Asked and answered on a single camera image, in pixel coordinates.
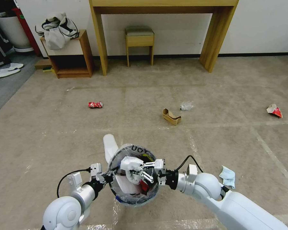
plastic wrapper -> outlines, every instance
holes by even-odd
[[[119,169],[121,161],[124,159],[125,156],[130,157],[137,157],[141,160],[146,162],[153,162],[156,160],[156,157],[146,148],[133,145],[133,144],[125,144],[121,148],[119,148],[116,154],[112,157],[111,161],[109,162],[108,170]],[[124,175],[124,170],[116,171],[116,175]],[[126,206],[143,206],[147,204],[149,201],[153,200],[158,192],[158,181],[154,180],[154,183],[150,185],[150,188],[147,194],[142,193],[124,193],[116,179],[110,184],[111,191],[115,195],[116,200]]]
[[[181,111],[191,110],[193,108],[192,101],[183,102],[180,105]]]

table leg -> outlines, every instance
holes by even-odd
[[[236,6],[218,7],[212,14],[199,61],[212,72]]]
[[[93,18],[93,22],[94,22],[94,28],[95,28],[96,40],[97,40],[98,51],[99,51],[99,56],[100,56],[102,74],[104,76],[106,76],[107,75],[107,68],[108,68],[108,54],[107,54],[105,35],[103,32],[101,14],[98,12],[98,10],[96,10],[92,6],[92,1],[89,1],[89,2],[90,2],[92,18]]]

cardboard piece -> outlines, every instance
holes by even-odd
[[[177,125],[181,122],[181,116],[174,116],[174,114],[168,109],[163,110],[163,118],[173,125]]]

crushed soda can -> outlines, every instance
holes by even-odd
[[[276,106],[276,104],[272,104],[267,108],[267,112],[274,114],[280,118],[283,117],[282,112],[280,111],[279,107]]]
[[[89,108],[102,108],[102,102],[89,102]]]

black cable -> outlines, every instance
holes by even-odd
[[[200,166],[198,165],[198,163],[196,162],[196,160],[194,159],[194,157],[191,156],[191,155],[189,155],[189,156],[186,157],[186,159],[182,162],[182,164],[181,164],[177,169],[173,170],[172,172],[169,172],[169,173],[166,173],[166,174],[162,174],[161,176],[162,176],[162,177],[165,177],[165,176],[169,176],[169,175],[177,172],[177,171],[185,164],[185,162],[188,160],[189,157],[191,157],[191,158],[194,160],[194,162],[195,162],[195,164],[197,165],[198,169],[203,173],[202,169],[200,168]]]
[[[76,171],[67,173],[65,176],[63,176],[62,179],[60,180],[59,184],[58,184],[58,187],[57,187],[57,197],[58,197],[58,198],[60,197],[60,196],[59,196],[59,188],[60,188],[60,184],[61,184],[62,180],[63,180],[65,177],[67,177],[69,174],[72,174],[72,173],[85,172],[85,171],[87,171],[87,172],[90,173],[90,172],[91,172],[91,167],[89,167],[89,168],[87,168],[87,169],[79,169],[79,170],[76,170]]]

